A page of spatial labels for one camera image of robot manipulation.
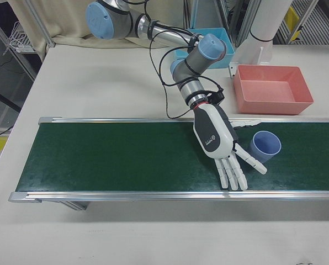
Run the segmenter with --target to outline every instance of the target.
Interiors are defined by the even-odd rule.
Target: pink plastic bin
[[[241,113],[299,114],[314,102],[298,67],[238,65],[234,86]]]

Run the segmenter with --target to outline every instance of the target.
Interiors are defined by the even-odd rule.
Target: blue joint cap
[[[226,47],[222,41],[213,34],[206,35],[198,45],[199,52],[209,60],[217,60],[225,52]]]
[[[171,67],[169,69],[171,70],[172,75],[173,75],[174,69],[176,69],[177,65],[179,65],[183,61],[184,61],[184,59],[177,59],[171,64]]]
[[[86,22],[91,33],[98,39],[110,40],[114,35],[114,27],[109,13],[103,5],[92,2],[86,9]]]

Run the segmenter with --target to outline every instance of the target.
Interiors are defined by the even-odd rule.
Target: robotic arm
[[[93,35],[100,39],[137,37],[153,40],[168,46],[189,46],[188,57],[171,65],[173,79],[178,84],[185,103],[194,111],[194,132],[206,155],[215,160],[223,188],[247,189],[247,181],[236,155],[261,174],[267,169],[251,157],[239,144],[238,137],[223,109],[222,92],[209,93],[199,76],[226,53],[225,44],[212,34],[192,34],[179,28],[148,20],[129,8],[123,0],[97,0],[86,11],[86,20]]]

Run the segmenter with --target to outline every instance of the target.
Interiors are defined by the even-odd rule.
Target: logo on robot hand
[[[216,139],[215,135],[212,135],[208,140],[205,141],[205,144],[208,146],[210,143],[212,143]]]

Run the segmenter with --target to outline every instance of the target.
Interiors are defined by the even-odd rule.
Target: black cable
[[[0,135],[2,135],[2,134],[4,134],[4,133],[6,133],[8,130],[11,130],[11,129],[13,128],[13,126],[14,126],[14,125],[12,125],[12,126],[9,128],[9,129],[7,129],[7,130],[5,130],[5,131],[1,132],[1,133],[0,133]]]
[[[10,60],[8,60],[8,61],[2,63],[2,64],[0,65],[0,67],[6,65],[6,64],[9,63],[9,62],[11,62],[11,61],[12,61],[12,58],[13,58],[13,57],[11,56]]]
[[[155,69],[155,71],[156,71],[156,73],[157,73],[157,76],[160,78],[160,81],[161,81],[161,83],[162,83],[162,87],[163,87],[163,90],[164,90],[164,95],[165,95],[165,97],[166,97],[166,116],[169,118],[169,119],[178,119],[178,118],[180,118],[180,117],[182,117],[182,116],[184,116],[184,115],[186,115],[189,111],[191,111],[191,109],[188,109],[186,112],[184,112],[183,114],[181,114],[181,115],[178,115],[178,116],[174,116],[174,117],[171,117],[170,115],[169,115],[169,113],[168,113],[168,94],[167,94],[167,90],[166,90],[166,87],[164,86],[164,84],[163,84],[163,82],[162,82],[162,77],[161,77],[161,75],[160,75],[160,73],[158,72],[158,70],[157,70],[157,68],[156,68],[156,65],[155,65],[155,62],[153,61],[153,58],[152,58],[152,54],[151,54],[151,49],[152,49],[152,44],[153,44],[153,42],[154,42],[154,40],[155,40],[155,38],[158,36],[158,35],[160,35],[161,33],[164,33],[164,32],[174,32],[174,33],[176,33],[176,34],[178,34],[188,45],[189,45],[189,42],[187,42],[187,40],[183,37],[183,36],[181,36],[178,32],[176,32],[176,31],[174,31],[174,30],[165,30],[165,31],[162,31],[162,32],[159,32],[159,33],[157,33],[153,38],[152,38],[152,40],[151,40],[151,42],[150,42],[150,47],[149,47],[149,53],[150,53],[150,60],[151,60],[151,63],[152,63],[152,66],[153,66],[153,68]]]
[[[123,0],[123,2],[127,3],[127,4],[133,4],[133,5],[138,5],[138,4],[145,4],[147,3],[148,1],[150,0],[144,0],[144,1],[141,1],[141,2],[130,2],[130,1],[127,1],[127,0]]]
[[[6,65],[7,63],[10,63],[10,62],[12,61],[12,58],[13,58],[13,57],[11,56],[10,60],[8,60],[8,61],[2,63],[2,64],[0,65],[0,67],[3,67],[3,66]],[[13,73],[19,73],[20,75],[23,74],[23,73],[25,73],[25,72],[17,72],[17,71],[11,70],[11,69],[7,69],[7,68],[5,68],[5,67],[3,67],[3,68],[4,68],[6,71],[10,71],[10,72],[13,72]]]
[[[147,12],[147,2],[144,3],[144,13],[145,13],[145,16],[146,16],[147,20],[148,21],[151,21],[151,17],[150,17],[150,15]]]
[[[182,39],[188,44],[188,46],[175,47],[175,48],[172,48],[172,49],[170,49],[169,51],[167,51],[167,52],[162,56],[162,58],[161,58],[161,60],[160,60],[160,64],[159,64],[159,66],[158,66],[158,70],[157,70],[156,65],[155,65],[155,63],[154,63],[154,61],[153,61],[153,58],[152,58],[152,54],[151,54],[152,44],[153,44],[155,38],[156,38],[158,35],[160,35],[160,34],[162,34],[162,33],[164,33],[164,32],[168,32],[168,31],[170,31],[170,32],[174,32],[174,33],[178,34],[178,35],[179,35],[179,36],[180,36],[180,37],[181,37],[181,38],[182,38]],[[164,89],[164,93],[165,93],[165,96],[166,96],[166,115],[167,115],[167,117],[170,118],[170,119],[177,119],[177,118],[180,118],[180,117],[186,115],[190,110],[188,110],[188,111],[186,111],[185,113],[183,113],[183,114],[181,114],[181,115],[179,115],[179,116],[176,116],[176,117],[171,117],[171,116],[169,116],[169,114],[168,114],[168,96],[167,96],[166,86],[167,86],[167,87],[176,86],[176,85],[178,85],[178,84],[180,84],[180,83],[183,83],[183,82],[185,82],[185,81],[188,81],[188,80],[193,80],[193,79],[195,80],[195,79],[197,79],[197,78],[204,78],[204,79],[206,79],[206,80],[211,81],[212,83],[214,83],[214,84],[217,86],[217,88],[218,88],[218,91],[217,91],[217,92],[222,92],[222,91],[224,90],[224,89],[223,89],[223,88],[222,88],[217,82],[215,82],[213,79],[211,79],[211,78],[209,78],[209,77],[206,77],[206,76],[202,76],[202,75],[190,76],[190,77],[188,77],[188,78],[185,78],[185,79],[183,79],[183,80],[181,80],[181,81],[179,81],[179,82],[173,83],[173,84],[167,84],[167,83],[163,80],[162,75],[161,75],[161,67],[162,67],[163,60],[166,58],[166,56],[167,56],[168,54],[170,54],[172,51],[179,50],[179,49],[187,49],[187,48],[189,48],[189,47],[191,47],[191,46],[189,45],[189,42],[187,42],[187,40],[186,40],[183,36],[181,36],[178,32],[176,32],[176,31],[174,31],[174,30],[165,30],[165,31],[159,32],[159,33],[157,33],[157,34],[152,38],[152,40],[151,40],[151,42],[150,42],[150,47],[149,47],[150,60],[151,60],[151,63],[152,63],[153,68],[155,69],[155,71],[156,71],[156,73],[157,73],[157,75],[158,75],[158,77],[160,78],[160,81],[161,81],[161,83],[162,83],[162,87],[163,87],[163,89]],[[212,93],[215,93],[215,92],[213,92],[213,91],[206,91],[206,94],[212,94]]]

